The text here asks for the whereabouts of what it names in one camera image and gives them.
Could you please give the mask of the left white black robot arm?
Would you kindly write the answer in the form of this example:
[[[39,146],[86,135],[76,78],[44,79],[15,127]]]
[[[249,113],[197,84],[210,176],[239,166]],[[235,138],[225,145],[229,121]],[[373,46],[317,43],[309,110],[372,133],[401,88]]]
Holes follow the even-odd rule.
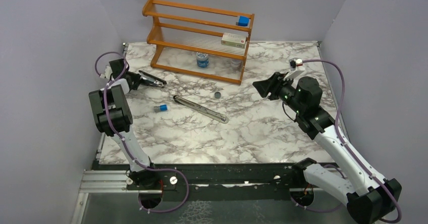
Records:
[[[140,76],[129,72],[124,59],[109,62],[110,81],[100,90],[89,93],[94,122],[101,133],[111,137],[124,153],[130,171],[128,178],[137,187],[152,189],[158,184],[150,157],[140,147],[132,129],[133,117],[126,94],[137,90]]]

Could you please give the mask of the silver chrome stapler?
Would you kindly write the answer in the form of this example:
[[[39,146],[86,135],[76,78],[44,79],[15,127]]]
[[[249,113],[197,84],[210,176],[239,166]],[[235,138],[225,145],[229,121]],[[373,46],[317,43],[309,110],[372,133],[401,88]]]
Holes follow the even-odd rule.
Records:
[[[173,100],[174,100],[174,102],[176,102],[178,104],[181,104],[181,105],[184,105],[188,108],[191,108],[191,109],[199,112],[200,114],[205,115],[205,116],[207,116],[213,120],[216,120],[220,123],[227,124],[229,122],[229,118],[226,115],[218,113],[214,110],[208,109],[205,106],[202,106],[200,104],[197,104],[195,102],[187,100],[187,99],[185,99],[179,95],[174,95]]]

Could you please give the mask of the black stapler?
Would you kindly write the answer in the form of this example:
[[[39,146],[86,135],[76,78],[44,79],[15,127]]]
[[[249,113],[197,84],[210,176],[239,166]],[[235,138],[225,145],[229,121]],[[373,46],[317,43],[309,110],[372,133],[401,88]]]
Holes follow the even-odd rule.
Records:
[[[140,84],[151,87],[160,87],[164,88],[167,85],[167,82],[159,77],[151,75],[143,70],[139,70],[140,74]]]

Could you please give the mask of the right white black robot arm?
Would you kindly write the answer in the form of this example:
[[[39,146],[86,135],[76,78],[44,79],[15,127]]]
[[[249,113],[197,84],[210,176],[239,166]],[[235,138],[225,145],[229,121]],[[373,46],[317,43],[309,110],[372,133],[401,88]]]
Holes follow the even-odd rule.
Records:
[[[253,82],[262,98],[280,99],[296,113],[295,122],[310,139],[321,146],[340,167],[346,178],[327,171],[306,158],[293,166],[292,183],[297,187],[315,185],[346,206],[357,223],[375,223],[394,209],[402,186],[387,179],[357,152],[333,117],[320,105],[323,94],[317,79],[302,77],[294,87],[291,73],[273,73],[268,79]]]

